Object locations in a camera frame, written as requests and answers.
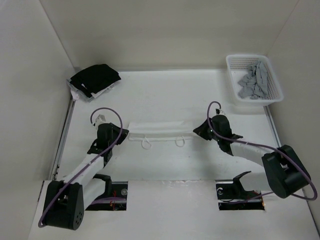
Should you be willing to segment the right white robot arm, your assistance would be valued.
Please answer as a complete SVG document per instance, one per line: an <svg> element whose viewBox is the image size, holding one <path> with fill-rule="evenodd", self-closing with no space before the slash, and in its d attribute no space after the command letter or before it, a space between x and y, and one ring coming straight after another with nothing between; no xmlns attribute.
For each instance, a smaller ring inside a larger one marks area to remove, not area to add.
<svg viewBox="0 0 320 240"><path fill-rule="evenodd" d="M298 190L310 185L311 177L292 147L279 148L247 142L241 135L232 133L229 120L225 115L207 118L193 132L204 140L217 142L226 154L244 158L263 166L271 191L285 199Z"/></svg>

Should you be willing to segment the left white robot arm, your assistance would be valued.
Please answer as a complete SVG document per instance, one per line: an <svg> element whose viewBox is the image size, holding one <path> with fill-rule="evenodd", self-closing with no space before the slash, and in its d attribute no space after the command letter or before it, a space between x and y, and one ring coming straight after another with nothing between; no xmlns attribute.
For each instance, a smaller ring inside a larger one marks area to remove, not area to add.
<svg viewBox="0 0 320 240"><path fill-rule="evenodd" d="M110 176L99 172L113 156L113 147L120 145L128 134L129 130L112 123L98 125L97 138L84 160L70 174L48 184L38 227L77 230L85 209L98 197L105 200L112 195Z"/></svg>

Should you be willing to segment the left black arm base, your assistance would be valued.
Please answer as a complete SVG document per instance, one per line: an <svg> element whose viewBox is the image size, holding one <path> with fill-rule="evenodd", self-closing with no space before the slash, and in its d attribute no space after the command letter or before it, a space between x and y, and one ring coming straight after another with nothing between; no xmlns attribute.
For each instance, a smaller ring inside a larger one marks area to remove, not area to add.
<svg viewBox="0 0 320 240"><path fill-rule="evenodd" d="M126 211L129 184L112 181L109 175L96 174L94 179L104 182L104 192L91 203L86 211Z"/></svg>

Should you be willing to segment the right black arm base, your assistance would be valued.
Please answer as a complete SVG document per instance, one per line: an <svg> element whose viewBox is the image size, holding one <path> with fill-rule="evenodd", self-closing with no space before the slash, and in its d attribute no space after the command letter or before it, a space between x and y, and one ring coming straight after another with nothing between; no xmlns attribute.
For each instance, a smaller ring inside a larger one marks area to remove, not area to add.
<svg viewBox="0 0 320 240"><path fill-rule="evenodd" d="M220 211L265 210L263 198L257 190L245 190L240 179L251 171L243 172L233 179L215 182L218 208Z"/></svg>

